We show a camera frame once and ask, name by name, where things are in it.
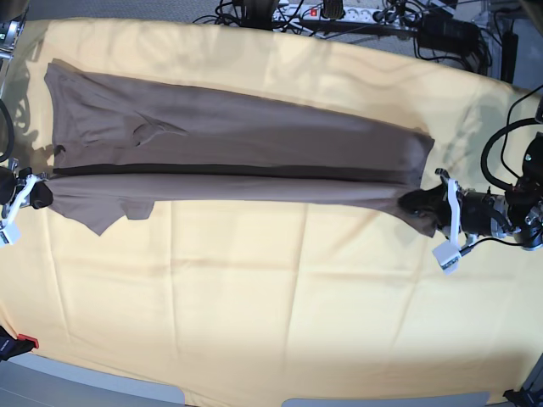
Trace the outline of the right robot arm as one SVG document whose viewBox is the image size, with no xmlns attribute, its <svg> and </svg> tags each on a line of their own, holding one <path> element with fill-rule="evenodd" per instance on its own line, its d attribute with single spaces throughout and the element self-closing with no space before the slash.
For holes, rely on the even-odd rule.
<svg viewBox="0 0 543 407">
<path fill-rule="evenodd" d="M 45 171 L 40 201 L 103 232 L 159 201 L 347 205 L 406 218 L 434 139 L 312 101 L 289 76 L 266 90 L 273 35 L 164 23 L 28 25 L 3 101 L 20 163 Z M 129 32 L 136 35 L 128 37 Z"/>
</svg>

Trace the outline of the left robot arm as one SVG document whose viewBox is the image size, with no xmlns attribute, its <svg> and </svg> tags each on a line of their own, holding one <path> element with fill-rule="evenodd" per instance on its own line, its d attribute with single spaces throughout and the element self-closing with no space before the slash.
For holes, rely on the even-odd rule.
<svg viewBox="0 0 543 407">
<path fill-rule="evenodd" d="M 542 105 L 534 116 L 512 121 L 512 111 L 524 100 L 541 91 L 538 86 L 515 101 L 507 112 L 506 125 L 483 147 L 480 169 L 491 187 L 503 191 L 476 192 L 458 186 L 444 169 L 437 169 L 440 184 L 429 190 L 409 192 L 399 199 L 399 206 L 410 215 L 427 216 L 449 242 L 462 232 L 466 242 L 457 252 L 463 256 L 484 242 L 497 242 L 532 251 L 542 247 L 542 133 L 539 131 L 528 145 L 518 174 L 506 164 L 505 151 L 510 133 L 522 127 L 542 123 Z M 501 165 L 515 178 L 514 183 L 491 174 L 488 158 L 494 145 L 502 140 Z"/>
</svg>

